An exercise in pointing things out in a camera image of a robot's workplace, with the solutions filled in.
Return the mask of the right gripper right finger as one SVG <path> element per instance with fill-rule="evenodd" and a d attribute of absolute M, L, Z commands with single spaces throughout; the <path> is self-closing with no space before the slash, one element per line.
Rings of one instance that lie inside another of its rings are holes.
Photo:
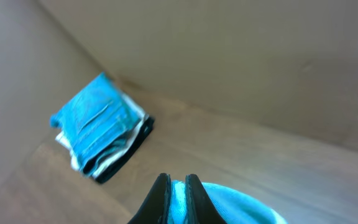
<path fill-rule="evenodd" d="M 185 179 L 186 207 L 188 223 L 226 224 L 208 196 L 202 182 L 196 174 Z"/>

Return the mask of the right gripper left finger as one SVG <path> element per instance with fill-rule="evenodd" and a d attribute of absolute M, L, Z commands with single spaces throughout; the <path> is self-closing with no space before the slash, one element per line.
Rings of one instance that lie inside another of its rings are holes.
<path fill-rule="evenodd" d="M 170 175 L 161 173 L 128 224 L 167 224 L 171 194 Z"/>

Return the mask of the light blue printed t-shirt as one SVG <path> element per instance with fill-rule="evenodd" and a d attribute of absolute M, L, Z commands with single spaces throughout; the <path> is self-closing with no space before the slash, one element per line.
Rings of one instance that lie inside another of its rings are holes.
<path fill-rule="evenodd" d="M 257 199 L 229 187 L 203 183 L 215 209 L 226 223 L 286 224 L 287 221 L 272 208 Z M 168 223 L 186 223 L 188 208 L 185 198 L 185 183 L 172 181 L 172 194 Z"/>

